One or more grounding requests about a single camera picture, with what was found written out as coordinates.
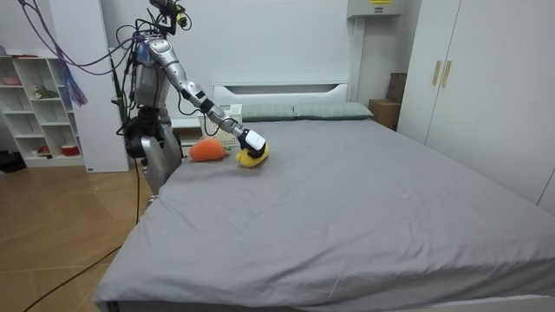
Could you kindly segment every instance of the metal arm segment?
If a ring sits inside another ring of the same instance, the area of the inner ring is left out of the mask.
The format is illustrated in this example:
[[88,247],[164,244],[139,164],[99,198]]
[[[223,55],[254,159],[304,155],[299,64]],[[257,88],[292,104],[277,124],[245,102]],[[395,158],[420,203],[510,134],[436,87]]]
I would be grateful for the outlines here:
[[202,88],[195,82],[187,80],[186,71],[173,51],[172,44],[164,38],[147,40],[150,56],[166,72],[167,79],[178,89],[181,95],[197,107],[202,113],[221,129],[238,138],[241,148],[247,148],[251,157],[258,158],[264,154],[265,139],[258,133],[246,129],[232,119],[218,105],[215,105]]

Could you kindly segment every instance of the brown box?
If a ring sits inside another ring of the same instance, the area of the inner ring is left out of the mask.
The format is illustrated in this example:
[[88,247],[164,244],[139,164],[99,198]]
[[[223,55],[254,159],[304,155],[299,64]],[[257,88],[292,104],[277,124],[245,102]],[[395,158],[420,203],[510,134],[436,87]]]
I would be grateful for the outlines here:
[[368,108],[374,114],[373,121],[394,131],[397,130],[401,103],[390,100],[370,100]]
[[407,83],[407,74],[393,73],[389,80],[388,95],[386,97],[392,101],[402,103],[402,97],[405,94],[405,84]]

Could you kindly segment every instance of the pillow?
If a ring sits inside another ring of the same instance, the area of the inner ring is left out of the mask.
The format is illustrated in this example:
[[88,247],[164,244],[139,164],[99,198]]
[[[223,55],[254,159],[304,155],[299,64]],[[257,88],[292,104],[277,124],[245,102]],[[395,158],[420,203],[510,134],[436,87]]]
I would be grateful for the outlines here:
[[294,120],[297,116],[292,104],[243,104],[243,121]]
[[373,114],[360,103],[330,102],[295,104],[298,119],[307,120],[364,120]]

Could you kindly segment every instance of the carrot plush toy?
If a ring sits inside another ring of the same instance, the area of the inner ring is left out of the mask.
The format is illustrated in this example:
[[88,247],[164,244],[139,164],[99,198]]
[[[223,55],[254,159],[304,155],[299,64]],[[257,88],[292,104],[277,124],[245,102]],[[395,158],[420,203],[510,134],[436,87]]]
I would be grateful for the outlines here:
[[195,143],[189,151],[194,161],[214,161],[225,157],[224,145],[216,139],[204,139]]

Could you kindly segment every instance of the gray bed sheet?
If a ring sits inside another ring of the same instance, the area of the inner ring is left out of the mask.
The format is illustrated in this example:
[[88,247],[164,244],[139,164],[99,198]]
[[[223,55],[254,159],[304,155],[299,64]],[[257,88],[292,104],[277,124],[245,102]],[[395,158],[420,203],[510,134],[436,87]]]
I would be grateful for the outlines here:
[[368,312],[555,295],[555,217],[492,181],[370,120],[249,128],[269,158],[186,160],[99,283],[99,306]]

